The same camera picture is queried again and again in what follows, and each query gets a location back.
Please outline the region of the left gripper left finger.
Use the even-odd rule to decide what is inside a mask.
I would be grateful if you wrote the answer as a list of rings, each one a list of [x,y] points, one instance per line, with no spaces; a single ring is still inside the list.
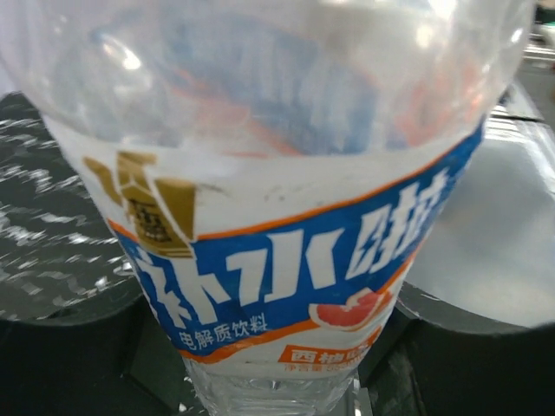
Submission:
[[[199,414],[181,358],[144,301],[84,314],[1,322],[3,415]]]

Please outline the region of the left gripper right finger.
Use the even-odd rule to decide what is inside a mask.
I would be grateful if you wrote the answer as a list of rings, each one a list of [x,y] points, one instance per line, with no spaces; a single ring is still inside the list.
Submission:
[[[359,377],[375,415],[552,415],[554,326],[492,320],[404,283]]]

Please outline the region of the labelled clear plastic bottle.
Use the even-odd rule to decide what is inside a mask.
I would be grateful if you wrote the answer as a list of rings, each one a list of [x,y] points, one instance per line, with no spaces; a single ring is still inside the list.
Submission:
[[[1,63],[211,415],[342,398],[533,1],[4,1]]]

